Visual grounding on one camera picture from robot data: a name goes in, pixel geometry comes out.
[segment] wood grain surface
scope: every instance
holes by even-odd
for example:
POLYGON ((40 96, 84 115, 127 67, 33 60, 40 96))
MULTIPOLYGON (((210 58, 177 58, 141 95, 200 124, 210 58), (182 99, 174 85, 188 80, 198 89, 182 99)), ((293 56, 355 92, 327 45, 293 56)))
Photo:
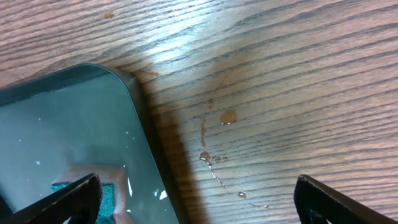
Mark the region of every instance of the wood grain surface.
POLYGON ((3 88, 137 75, 193 223, 298 223, 299 174, 398 220, 397 0, 1 1, 0 34, 3 88))

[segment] wooden surface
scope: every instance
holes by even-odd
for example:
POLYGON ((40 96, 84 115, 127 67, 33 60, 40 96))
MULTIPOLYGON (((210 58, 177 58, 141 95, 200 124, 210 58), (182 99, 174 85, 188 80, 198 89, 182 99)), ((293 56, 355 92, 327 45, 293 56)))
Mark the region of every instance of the wooden surface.
POLYGON ((298 223, 299 174, 398 220, 396 0, 1 1, 0 34, 2 87, 136 74, 193 223, 298 223))

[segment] sponge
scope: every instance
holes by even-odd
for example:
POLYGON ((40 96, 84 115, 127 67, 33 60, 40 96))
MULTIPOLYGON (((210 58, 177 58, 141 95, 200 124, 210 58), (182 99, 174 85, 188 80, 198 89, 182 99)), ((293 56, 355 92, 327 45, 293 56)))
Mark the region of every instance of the sponge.
POLYGON ((98 175, 103 188, 96 224, 134 224, 126 213, 127 178, 123 168, 100 166, 72 168, 54 180, 51 189, 53 192, 58 191, 91 173, 98 175))

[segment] black object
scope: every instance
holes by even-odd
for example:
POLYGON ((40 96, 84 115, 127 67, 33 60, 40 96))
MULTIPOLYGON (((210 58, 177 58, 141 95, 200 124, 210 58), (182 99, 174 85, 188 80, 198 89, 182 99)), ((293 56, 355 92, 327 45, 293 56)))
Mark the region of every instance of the black object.
POLYGON ((54 178, 71 167, 115 166, 129 177, 136 223, 189 223, 129 73, 82 64, 0 90, 0 132, 0 147, 9 149, 1 152, 0 191, 13 211, 50 195, 54 178))
POLYGON ((1 219, 0 224, 62 224, 69 218, 69 224, 94 224, 100 210, 101 196, 98 176, 89 174, 31 206, 1 219))
POLYGON ((300 175, 294 203, 303 224, 398 223, 307 175, 300 175))

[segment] teal sponge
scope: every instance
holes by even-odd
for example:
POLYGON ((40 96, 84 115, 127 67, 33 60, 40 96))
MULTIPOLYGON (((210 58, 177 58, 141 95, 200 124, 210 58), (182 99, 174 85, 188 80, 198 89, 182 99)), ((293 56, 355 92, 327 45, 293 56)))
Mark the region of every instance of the teal sponge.
MULTIPOLYGON (((51 185, 52 192, 56 192, 66 187, 70 183, 56 183, 51 185)), ((114 184, 101 184, 102 186, 102 201, 99 206, 99 212, 96 224, 114 224, 114 184)))

